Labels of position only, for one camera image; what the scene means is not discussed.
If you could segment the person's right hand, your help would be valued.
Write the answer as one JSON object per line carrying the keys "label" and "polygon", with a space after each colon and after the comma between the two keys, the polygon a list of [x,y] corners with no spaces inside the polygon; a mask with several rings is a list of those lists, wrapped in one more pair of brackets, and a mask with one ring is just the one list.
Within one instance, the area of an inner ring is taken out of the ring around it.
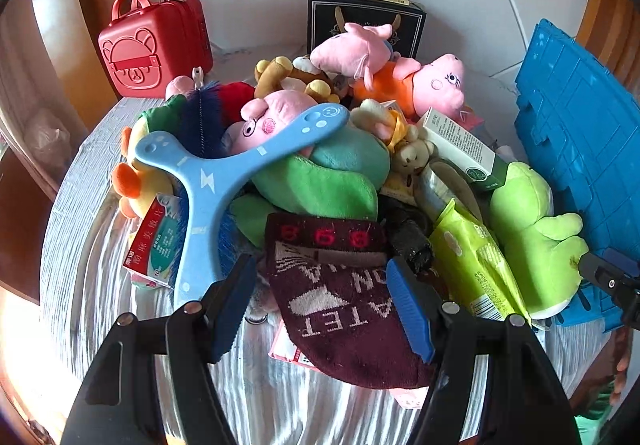
{"label": "person's right hand", "polygon": [[615,373],[613,392],[610,396],[611,406],[615,406],[620,401],[627,382],[627,370],[631,355],[629,333],[628,328],[618,328],[614,335]]}

